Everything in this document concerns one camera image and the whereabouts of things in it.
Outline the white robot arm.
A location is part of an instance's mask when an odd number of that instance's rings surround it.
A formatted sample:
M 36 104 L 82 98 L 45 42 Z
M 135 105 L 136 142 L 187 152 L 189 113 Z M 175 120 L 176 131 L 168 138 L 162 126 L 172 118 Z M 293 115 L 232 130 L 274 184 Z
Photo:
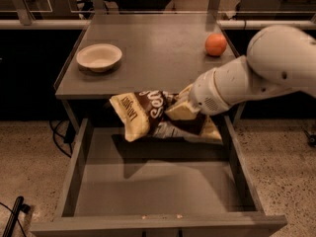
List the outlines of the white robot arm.
M 269 26 L 252 37 L 246 54 L 202 73 L 165 114 L 172 120 L 215 116 L 294 92 L 316 97 L 315 39 L 295 27 Z

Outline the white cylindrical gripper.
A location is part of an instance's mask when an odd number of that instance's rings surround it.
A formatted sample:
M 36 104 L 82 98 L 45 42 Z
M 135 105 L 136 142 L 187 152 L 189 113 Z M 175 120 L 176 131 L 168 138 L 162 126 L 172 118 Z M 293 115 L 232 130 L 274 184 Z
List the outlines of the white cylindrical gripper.
M 224 113 L 234 105 L 255 100 L 259 81 L 246 57 L 240 56 L 201 74 L 178 94 L 179 98 L 189 94 L 189 100 L 175 103 L 165 114 L 171 120 L 192 120 L 199 112 L 208 116 Z

